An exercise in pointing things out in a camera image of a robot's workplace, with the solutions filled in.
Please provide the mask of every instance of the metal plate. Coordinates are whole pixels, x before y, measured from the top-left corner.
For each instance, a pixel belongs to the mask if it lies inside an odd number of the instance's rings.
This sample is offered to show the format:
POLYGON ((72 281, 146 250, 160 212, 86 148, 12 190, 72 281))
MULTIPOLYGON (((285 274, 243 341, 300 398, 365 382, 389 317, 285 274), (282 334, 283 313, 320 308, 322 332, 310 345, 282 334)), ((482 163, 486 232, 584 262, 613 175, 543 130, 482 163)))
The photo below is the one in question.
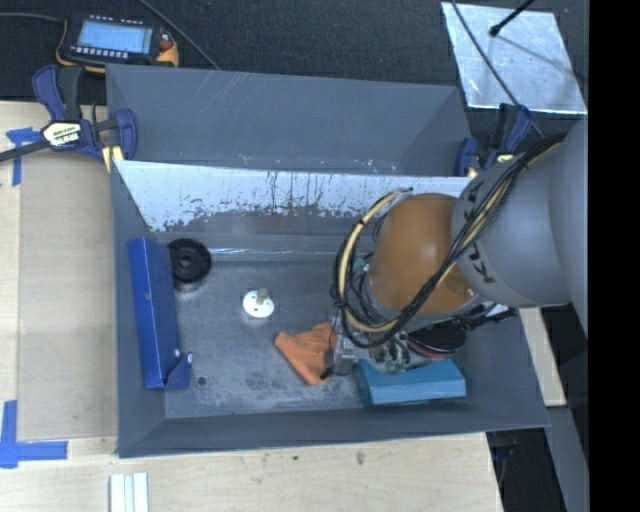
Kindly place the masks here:
MULTIPOLYGON (((571 62, 552 13, 524 11, 496 37, 489 29, 512 9, 458 4, 480 47, 519 103, 530 110, 586 114, 571 62)), ((442 3, 460 81, 470 107, 512 103, 467 34, 453 5, 442 3)))

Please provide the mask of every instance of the blue tape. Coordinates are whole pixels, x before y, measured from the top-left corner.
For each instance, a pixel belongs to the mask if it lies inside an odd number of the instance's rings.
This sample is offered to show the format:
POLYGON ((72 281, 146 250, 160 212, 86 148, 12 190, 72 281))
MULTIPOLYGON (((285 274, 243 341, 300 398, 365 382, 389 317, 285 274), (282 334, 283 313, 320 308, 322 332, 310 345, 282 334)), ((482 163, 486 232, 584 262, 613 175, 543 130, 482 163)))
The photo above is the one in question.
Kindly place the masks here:
MULTIPOLYGON (((7 137, 13 145, 17 148, 25 143, 38 142, 42 135, 40 132, 32 128, 19 128, 17 130, 9 130, 7 137)), ((11 180, 11 186, 15 187, 22 182, 22 159, 20 157, 13 160, 13 178, 11 180)))
POLYGON ((65 460, 67 441, 19 443, 16 441, 17 400, 4 403, 2 437, 0 437, 0 468, 15 469, 19 462, 31 460, 65 460))

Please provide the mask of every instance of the yellow cable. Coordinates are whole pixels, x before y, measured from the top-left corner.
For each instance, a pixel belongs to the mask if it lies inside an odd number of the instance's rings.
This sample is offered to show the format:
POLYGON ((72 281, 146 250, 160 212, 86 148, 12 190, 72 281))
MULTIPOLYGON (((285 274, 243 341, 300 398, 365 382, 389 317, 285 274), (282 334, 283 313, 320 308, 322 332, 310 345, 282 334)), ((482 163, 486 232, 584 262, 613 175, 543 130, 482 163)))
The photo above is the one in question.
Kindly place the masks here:
MULTIPOLYGON (((561 144, 562 143, 554 144, 553 146, 551 146, 547 150, 545 150, 543 153, 540 153, 539 155, 535 156, 533 159, 531 159, 529 162, 527 162, 525 171, 528 170, 529 166, 531 166, 539 158, 543 157, 544 155, 549 153, 549 151, 555 149, 556 147, 558 147, 561 144)), ((473 240, 473 238, 476 236, 476 234, 484 227, 484 223, 487 220, 488 213, 491 212, 491 210, 494 208, 496 203, 498 203, 504 197, 504 195, 507 193, 508 185, 509 185, 509 182, 507 182, 507 181, 503 182, 496 189, 496 191, 492 194, 492 196, 489 198, 489 200, 487 201, 487 204, 484 206, 482 211, 479 212, 478 216, 475 217, 475 219, 472 221, 472 224, 471 224, 471 226, 469 228, 470 230, 467 233, 467 236, 465 237, 465 239, 463 241, 461 241, 461 246, 462 246, 461 251, 466 250, 467 247, 465 247, 465 244, 468 244, 471 240, 473 240)), ((376 204, 374 207, 372 207, 362 217, 362 219, 360 220, 358 225, 351 232, 351 235, 349 236, 347 244, 345 245, 345 250, 344 250, 343 255, 342 255, 342 260, 340 261, 340 267, 339 267, 339 272, 338 272, 338 293, 339 293, 340 297, 344 297, 346 276, 347 276, 347 268, 349 266, 348 265, 349 264, 349 259, 351 257, 351 252, 353 251, 353 247, 355 245, 355 242, 358 239, 358 237, 360 236, 360 232, 364 229, 364 227, 371 220, 371 218, 374 217, 382 208, 384 208, 384 206, 386 206, 388 203, 393 201, 396 197, 398 197, 400 194, 402 194, 404 192, 405 192, 404 190, 396 190, 394 192, 391 192, 387 196, 385 196, 378 204, 376 204)), ((442 275, 438 279, 438 282, 435 284, 434 289, 435 289, 435 287, 439 286, 440 283, 442 283, 442 281, 447 277, 449 272, 451 272, 451 270, 453 269, 454 265, 455 265, 455 262, 451 263, 445 269, 445 271, 442 273, 442 275)), ((367 324, 364 324, 364 323, 360 322, 349 311, 345 311, 345 314, 346 314, 346 317, 347 317, 347 320, 349 321, 349 323, 351 325, 353 325, 356 329, 359 329, 360 331, 363 331, 363 332, 369 332, 369 333, 380 333, 380 332, 386 331, 388 329, 391 329, 398 323, 398 318, 399 318, 399 317, 396 317, 396 318, 393 318, 391 320, 387 320, 386 322, 383 322, 381 324, 367 325, 367 324)))

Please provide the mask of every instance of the blue foam block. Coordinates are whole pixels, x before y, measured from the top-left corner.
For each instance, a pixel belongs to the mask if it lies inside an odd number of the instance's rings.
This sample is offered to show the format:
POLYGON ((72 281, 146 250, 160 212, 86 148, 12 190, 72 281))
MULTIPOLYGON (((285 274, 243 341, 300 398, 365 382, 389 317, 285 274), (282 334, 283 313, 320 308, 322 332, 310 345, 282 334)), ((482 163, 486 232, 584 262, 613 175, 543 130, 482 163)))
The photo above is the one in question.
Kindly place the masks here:
POLYGON ((366 360, 360 360, 354 366, 354 377, 367 406, 460 398, 467 394, 464 376, 450 359, 402 374, 382 373, 366 360))

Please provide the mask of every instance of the blue block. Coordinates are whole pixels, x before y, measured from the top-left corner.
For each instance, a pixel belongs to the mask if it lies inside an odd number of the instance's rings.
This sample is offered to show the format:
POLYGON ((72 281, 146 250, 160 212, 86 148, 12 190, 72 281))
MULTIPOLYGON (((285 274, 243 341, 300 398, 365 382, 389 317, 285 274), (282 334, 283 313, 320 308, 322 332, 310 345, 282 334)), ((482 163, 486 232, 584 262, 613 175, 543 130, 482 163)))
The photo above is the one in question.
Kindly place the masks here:
POLYGON ((183 357, 180 351, 169 248, 146 237, 135 238, 129 241, 129 263, 145 387, 185 389, 191 357, 183 361, 189 354, 183 357), (181 378, 170 381, 176 367, 181 378))
POLYGON ((450 359, 401 374, 379 372, 361 359, 353 371, 366 406, 418 403, 467 395, 464 376, 450 359))
POLYGON ((16 441, 18 402, 4 403, 2 437, 0 437, 0 468, 15 469, 18 462, 30 460, 65 460, 67 441, 19 443, 16 441))

